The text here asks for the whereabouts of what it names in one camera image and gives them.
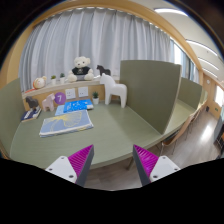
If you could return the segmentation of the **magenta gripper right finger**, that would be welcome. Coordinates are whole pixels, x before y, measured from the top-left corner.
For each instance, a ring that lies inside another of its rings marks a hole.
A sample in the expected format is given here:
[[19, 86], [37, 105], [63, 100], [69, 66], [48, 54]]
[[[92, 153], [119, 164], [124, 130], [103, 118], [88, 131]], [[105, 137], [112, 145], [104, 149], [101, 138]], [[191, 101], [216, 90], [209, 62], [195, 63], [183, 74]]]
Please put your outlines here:
[[156, 156], [137, 145], [133, 146], [133, 158], [143, 186], [180, 170], [167, 156]]

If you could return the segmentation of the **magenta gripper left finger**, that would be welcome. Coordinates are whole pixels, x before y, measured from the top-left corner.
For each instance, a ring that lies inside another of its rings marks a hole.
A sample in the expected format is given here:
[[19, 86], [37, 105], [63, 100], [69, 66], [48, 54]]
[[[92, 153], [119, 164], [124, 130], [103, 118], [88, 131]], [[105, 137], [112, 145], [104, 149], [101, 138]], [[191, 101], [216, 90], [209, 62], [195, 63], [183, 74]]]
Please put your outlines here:
[[60, 156], [46, 168], [46, 171], [83, 187], [93, 156], [94, 146], [90, 145], [69, 157]]

